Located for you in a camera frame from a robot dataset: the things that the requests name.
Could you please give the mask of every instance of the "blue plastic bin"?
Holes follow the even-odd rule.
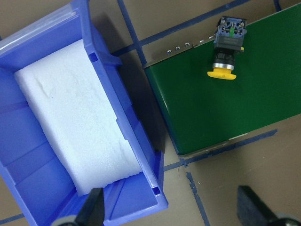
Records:
[[[143,170],[105,187],[104,225],[120,225],[168,206],[163,154],[154,152],[134,113],[116,69],[121,61],[110,55],[91,24],[88,1],[75,0],[0,41],[0,173],[33,226],[48,226],[57,218],[77,214],[87,196],[77,196],[13,73],[79,39],[84,40],[118,125]]]

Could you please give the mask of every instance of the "green conveyor belt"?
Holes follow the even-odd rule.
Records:
[[[145,69],[178,154],[301,113],[301,4],[247,30],[233,81],[207,76],[212,41]]]

